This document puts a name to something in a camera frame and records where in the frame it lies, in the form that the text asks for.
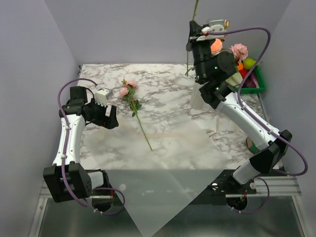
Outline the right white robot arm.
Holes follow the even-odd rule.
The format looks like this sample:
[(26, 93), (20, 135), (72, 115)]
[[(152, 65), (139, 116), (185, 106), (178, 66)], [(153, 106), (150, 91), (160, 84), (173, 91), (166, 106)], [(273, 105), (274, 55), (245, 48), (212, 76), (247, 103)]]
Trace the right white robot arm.
[(226, 51), (211, 53), (211, 45), (223, 36), (224, 24), (224, 20), (216, 20), (209, 25), (199, 25), (191, 20), (186, 50), (193, 54), (196, 83), (201, 85), (199, 91), (204, 102), (229, 117), (259, 150), (227, 179), (228, 190), (237, 194), (249, 180), (268, 174), (277, 165), (287, 151), (292, 134), (268, 124), (226, 82), (237, 71), (233, 55)]

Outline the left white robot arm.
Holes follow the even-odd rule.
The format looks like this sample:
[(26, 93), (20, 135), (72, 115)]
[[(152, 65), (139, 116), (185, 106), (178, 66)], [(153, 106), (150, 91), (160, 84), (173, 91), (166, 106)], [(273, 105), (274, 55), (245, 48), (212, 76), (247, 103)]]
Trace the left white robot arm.
[(118, 127), (117, 108), (107, 105), (110, 89), (98, 89), (89, 99), (89, 88), (70, 87), (70, 99), (59, 110), (61, 137), (56, 157), (51, 167), (43, 171), (43, 177), (56, 203), (84, 199), (93, 190), (104, 195), (110, 183), (106, 171), (84, 169), (80, 163), (81, 137), (84, 128), (93, 124), (106, 129)]

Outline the pink rose stem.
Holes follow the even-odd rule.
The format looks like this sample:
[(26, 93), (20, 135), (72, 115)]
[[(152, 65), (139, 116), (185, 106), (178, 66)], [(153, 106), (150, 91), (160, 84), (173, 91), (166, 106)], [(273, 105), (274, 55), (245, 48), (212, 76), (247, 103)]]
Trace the pink rose stem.
[(232, 45), (230, 50), (232, 51), (235, 62), (243, 61), (248, 57), (248, 48), (241, 43)]

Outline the pink flower bouquet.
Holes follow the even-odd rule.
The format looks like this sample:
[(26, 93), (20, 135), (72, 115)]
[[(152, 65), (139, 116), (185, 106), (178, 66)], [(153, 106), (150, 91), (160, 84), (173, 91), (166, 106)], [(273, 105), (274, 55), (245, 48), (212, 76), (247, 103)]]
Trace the pink flower bouquet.
[(153, 148), (150, 144), (150, 141), (146, 135), (146, 132), (142, 126), (141, 120), (138, 115), (138, 111), (142, 108), (142, 104), (139, 102), (138, 99), (135, 99), (136, 89), (138, 88), (138, 83), (133, 80), (126, 80), (123, 79), (121, 81), (122, 89), (120, 90), (120, 97), (128, 103), (129, 108), (132, 111), (132, 117), (136, 117), (137, 122), (140, 126), (140, 129), (144, 135), (144, 138), (150, 148), (153, 151)]

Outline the pink bud flower stem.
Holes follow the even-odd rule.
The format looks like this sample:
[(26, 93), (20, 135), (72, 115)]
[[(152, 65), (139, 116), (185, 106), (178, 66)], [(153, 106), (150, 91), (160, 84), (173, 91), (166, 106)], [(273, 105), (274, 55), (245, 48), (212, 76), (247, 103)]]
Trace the pink bud flower stem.
[[(224, 21), (224, 29), (229, 27), (229, 21), (225, 19)], [(223, 39), (217, 38), (215, 42), (211, 45), (210, 50), (212, 55), (217, 55), (223, 49)]]

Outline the white wrapping paper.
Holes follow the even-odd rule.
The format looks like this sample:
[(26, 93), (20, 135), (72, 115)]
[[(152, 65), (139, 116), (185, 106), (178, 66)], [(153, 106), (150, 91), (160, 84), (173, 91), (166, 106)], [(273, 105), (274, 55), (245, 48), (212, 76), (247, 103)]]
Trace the white wrapping paper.
[(224, 170), (227, 159), (186, 114), (143, 118), (139, 126), (119, 116), (119, 126), (84, 138), (144, 237), (153, 236)]

